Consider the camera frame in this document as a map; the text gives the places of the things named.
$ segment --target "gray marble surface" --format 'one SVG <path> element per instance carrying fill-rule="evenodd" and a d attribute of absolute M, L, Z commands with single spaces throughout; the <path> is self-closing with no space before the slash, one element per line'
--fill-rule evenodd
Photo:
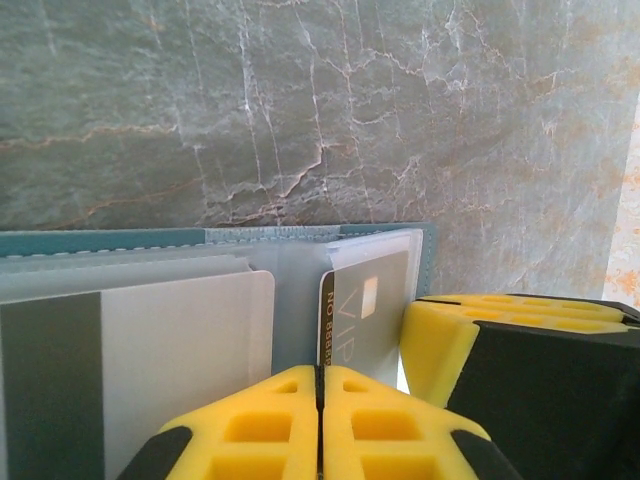
<path fill-rule="evenodd" d="M 602 292 L 637 0 L 2 0 L 0 38 L 0 229 L 432 220 L 436 292 Z"/>

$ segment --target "yellow foam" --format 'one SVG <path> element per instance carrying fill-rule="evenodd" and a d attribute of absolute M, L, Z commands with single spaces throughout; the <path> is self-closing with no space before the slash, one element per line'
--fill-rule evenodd
<path fill-rule="evenodd" d="M 465 307 L 509 312 L 512 314 L 547 315 L 578 320 L 620 323 L 624 314 L 615 308 L 580 300 L 518 297 L 512 295 L 439 295 L 429 300 L 459 302 Z"/>
<path fill-rule="evenodd" d="M 471 480 L 450 432 L 478 424 L 344 367 L 325 373 L 325 480 Z"/>
<path fill-rule="evenodd" d="M 476 320 L 525 327 L 602 334 L 625 332 L 623 314 L 616 309 L 566 300 L 508 295 L 442 295 L 416 301 L 404 316 L 400 352 L 412 395 L 445 407 L 464 368 L 480 327 Z"/>
<path fill-rule="evenodd" d="M 193 438 L 168 480 L 315 480 L 318 412 L 311 366 L 175 418 Z"/>

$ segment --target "white vein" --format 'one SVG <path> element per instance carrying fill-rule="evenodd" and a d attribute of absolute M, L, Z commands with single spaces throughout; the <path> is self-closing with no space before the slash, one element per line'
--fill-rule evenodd
<path fill-rule="evenodd" d="M 193 36 L 193 29 L 191 28 L 191 7 L 189 0 L 185 0 L 185 15 L 187 20 L 187 30 L 189 31 L 189 42 L 191 43 L 191 55 L 196 63 L 196 73 L 198 74 L 198 87 L 200 88 L 200 98 L 204 99 L 204 85 L 202 83 L 202 71 L 200 70 L 200 61 L 198 60 L 198 54 L 196 53 L 196 41 Z"/>
<path fill-rule="evenodd" d="M 42 10 L 42 23 L 44 24 L 44 30 L 47 34 L 47 43 L 49 44 L 49 50 L 54 57 L 58 56 L 58 50 L 56 49 L 55 39 L 53 37 L 53 30 L 51 29 L 51 22 L 49 21 L 49 15 L 44 5 L 44 0 L 40 0 L 40 9 Z"/>
<path fill-rule="evenodd" d="M 367 181 L 364 178 L 364 161 L 362 159 L 362 156 L 360 155 L 360 147 L 358 145 L 358 139 L 355 135 L 355 131 L 353 128 L 353 92 L 351 90 L 351 60 L 349 59 L 349 50 L 347 48 L 347 30 L 345 28 L 345 24 L 344 24 L 344 12 L 342 11 L 342 7 L 335 1 L 332 0 L 332 2 L 336 8 L 338 9 L 338 12 L 340 12 L 340 25 L 342 28 L 342 41 L 343 41 L 343 51 L 344 51 L 344 56 L 345 56 L 345 60 L 346 60 L 346 71 L 342 71 L 342 74 L 345 78 L 346 84 L 347 84 L 347 93 L 349 95 L 349 113 L 350 113 L 350 117 L 351 117 L 351 121 L 349 122 L 349 132 L 351 133 L 351 137 L 353 138 L 353 143 L 354 143 L 354 150 L 356 152 L 356 158 L 358 159 L 358 163 L 360 165 L 360 178 L 362 179 L 362 185 L 363 185 L 363 190 L 364 190 L 364 198 L 365 198 L 365 202 L 367 204 L 367 209 L 369 210 L 369 219 L 371 220 L 371 223 L 374 222 L 373 219 L 373 208 L 371 206 L 371 199 L 369 198 L 369 190 L 367 189 Z"/>

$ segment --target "dark stripe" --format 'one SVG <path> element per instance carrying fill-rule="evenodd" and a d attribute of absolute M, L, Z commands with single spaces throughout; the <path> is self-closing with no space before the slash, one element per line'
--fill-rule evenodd
<path fill-rule="evenodd" d="M 193 433 L 184 426 L 154 435 L 133 457 L 118 480 L 165 480 L 191 437 Z"/>
<path fill-rule="evenodd" d="M 11 480 L 104 478 L 100 294 L 0 307 Z"/>
<path fill-rule="evenodd" d="M 524 478 L 612 478 L 598 474 L 637 415 L 640 331 L 474 323 L 447 409 L 482 425 Z"/>
<path fill-rule="evenodd" d="M 444 305 L 462 305 L 460 302 L 448 302 L 445 300 L 430 300 L 428 298 L 418 298 L 416 302 L 425 302 L 425 303 L 442 303 Z"/>
<path fill-rule="evenodd" d="M 478 480 L 522 480 L 494 443 L 466 430 L 454 430 L 451 436 Z"/>
<path fill-rule="evenodd" d="M 318 410 L 318 473 L 324 471 L 324 440 L 322 436 L 323 426 L 322 419 L 324 413 L 324 374 L 325 367 L 322 365 L 316 365 L 316 409 Z"/>

